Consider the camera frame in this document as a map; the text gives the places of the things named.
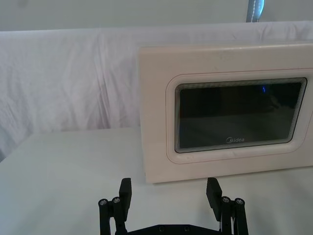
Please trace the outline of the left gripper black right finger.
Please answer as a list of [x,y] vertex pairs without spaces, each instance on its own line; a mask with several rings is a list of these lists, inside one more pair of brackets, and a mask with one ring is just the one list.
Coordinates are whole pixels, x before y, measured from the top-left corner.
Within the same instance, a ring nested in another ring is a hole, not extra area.
[[222,195],[222,189],[216,178],[208,178],[206,196],[216,220],[220,223],[222,235],[247,235],[245,201],[242,198],[231,200]]

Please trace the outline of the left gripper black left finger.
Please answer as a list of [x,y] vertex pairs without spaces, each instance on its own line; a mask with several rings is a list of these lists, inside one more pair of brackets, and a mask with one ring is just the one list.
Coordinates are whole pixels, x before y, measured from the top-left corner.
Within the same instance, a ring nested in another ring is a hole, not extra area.
[[126,235],[128,233],[125,222],[127,221],[128,217],[131,197],[131,178],[123,178],[120,184],[119,195],[117,197],[114,197],[111,201],[108,201],[107,199],[101,199],[98,202],[101,235],[111,234],[111,218],[115,220],[116,235]]

